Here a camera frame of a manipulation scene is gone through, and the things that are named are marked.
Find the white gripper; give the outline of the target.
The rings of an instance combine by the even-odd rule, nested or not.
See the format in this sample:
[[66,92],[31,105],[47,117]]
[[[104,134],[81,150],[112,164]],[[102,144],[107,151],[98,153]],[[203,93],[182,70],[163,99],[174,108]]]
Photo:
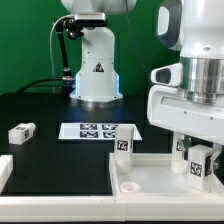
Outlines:
[[148,95],[147,118],[151,125],[179,132],[178,151],[191,147],[191,137],[214,143],[211,160],[215,162],[224,145],[224,95],[218,95],[213,105],[186,100],[185,91],[179,88],[182,70],[176,63],[151,72],[154,86]]

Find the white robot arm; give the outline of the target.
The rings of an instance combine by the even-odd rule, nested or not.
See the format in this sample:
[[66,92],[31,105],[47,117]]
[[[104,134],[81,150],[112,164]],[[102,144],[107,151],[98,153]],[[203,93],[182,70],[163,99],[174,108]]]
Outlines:
[[[82,65],[71,98],[89,105],[120,100],[115,37],[106,16],[132,10],[137,0],[61,1],[70,12],[69,36],[82,38]],[[215,160],[224,147],[224,0],[164,0],[157,37],[180,59],[151,72],[147,118],[174,132],[187,159],[209,152]]]

